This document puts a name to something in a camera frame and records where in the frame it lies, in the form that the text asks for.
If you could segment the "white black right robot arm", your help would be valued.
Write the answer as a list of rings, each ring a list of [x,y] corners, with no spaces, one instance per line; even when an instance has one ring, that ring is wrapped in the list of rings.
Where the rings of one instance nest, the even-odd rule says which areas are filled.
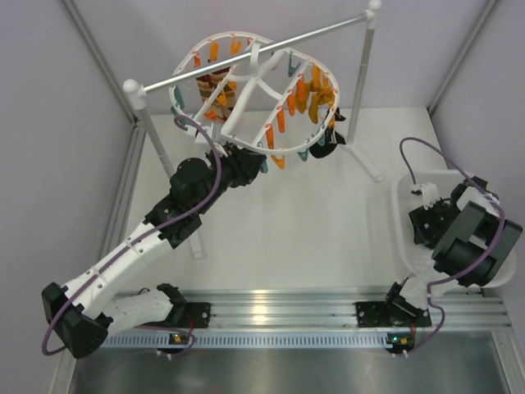
[[[516,270],[514,247],[523,233],[500,220],[500,199],[486,180],[456,171],[421,172],[419,184],[401,176],[390,188],[395,248],[406,277],[394,283],[382,313],[392,325],[427,327],[428,296],[498,287]],[[498,234],[498,226],[503,231]]]

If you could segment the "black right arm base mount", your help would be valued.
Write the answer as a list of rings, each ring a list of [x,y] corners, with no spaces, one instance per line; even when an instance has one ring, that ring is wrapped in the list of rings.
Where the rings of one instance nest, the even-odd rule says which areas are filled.
[[[431,317],[427,309],[411,305],[401,295],[405,282],[395,282],[382,301],[355,303],[359,328],[429,328]]]

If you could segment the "dark navy sock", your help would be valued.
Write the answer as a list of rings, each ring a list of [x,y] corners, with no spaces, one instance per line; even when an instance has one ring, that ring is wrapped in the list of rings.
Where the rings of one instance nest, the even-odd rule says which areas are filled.
[[[323,137],[316,144],[312,145],[308,151],[314,158],[325,158],[335,151],[337,145],[338,142],[334,130],[328,128]]]

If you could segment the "white round sock hanger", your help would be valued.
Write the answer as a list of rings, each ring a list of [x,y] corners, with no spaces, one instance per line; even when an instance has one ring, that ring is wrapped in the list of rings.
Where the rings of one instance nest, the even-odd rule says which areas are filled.
[[[265,154],[269,158],[272,155],[294,155],[316,144],[323,137],[340,101],[338,82],[324,64],[314,57],[292,48],[263,53],[263,47],[270,42],[270,39],[263,38],[260,35],[242,31],[213,34],[192,48],[174,70],[175,76],[193,71],[201,66],[211,65],[229,56],[246,54],[247,58],[233,66],[222,68],[229,68],[230,71],[206,103],[200,97],[197,84],[198,77],[172,85],[177,85],[183,96],[185,102],[184,116],[193,118],[200,125],[213,124],[220,144],[235,144],[240,148]],[[293,77],[303,72],[304,85],[296,91],[297,112],[293,117],[287,118],[285,134],[281,134],[275,129],[276,149],[271,150],[266,147],[262,128],[271,110],[276,106],[276,101],[263,91],[263,86],[269,85],[280,93],[285,91],[293,78],[289,78],[287,75],[290,53],[295,57],[294,62],[302,63]],[[327,105],[319,108],[318,124],[312,123],[308,116],[311,99],[307,93],[306,84],[312,79],[312,64],[319,66],[322,71],[327,73],[336,93],[332,108]],[[234,81],[237,84],[237,103],[233,111],[226,122],[208,120],[204,113],[229,81]],[[172,86],[169,88],[170,99]]]

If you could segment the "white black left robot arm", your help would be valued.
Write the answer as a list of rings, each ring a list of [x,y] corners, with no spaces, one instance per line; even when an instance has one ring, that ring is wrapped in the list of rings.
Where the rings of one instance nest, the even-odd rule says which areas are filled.
[[[142,325],[186,328],[192,304],[178,287],[161,283],[142,294],[117,297],[122,287],[201,226],[201,217],[229,189],[251,184],[265,155],[226,144],[225,153],[187,158],[170,179],[167,196],[154,205],[112,252],[64,285],[42,291],[45,318],[65,349],[79,360],[109,337]]]

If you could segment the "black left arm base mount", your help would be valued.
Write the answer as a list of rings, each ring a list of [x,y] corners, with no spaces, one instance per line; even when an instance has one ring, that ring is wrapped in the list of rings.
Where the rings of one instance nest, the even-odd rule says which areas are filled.
[[[165,328],[208,328],[211,318],[209,302],[188,301],[178,287],[163,283],[157,287],[171,303],[167,317],[161,321]]]

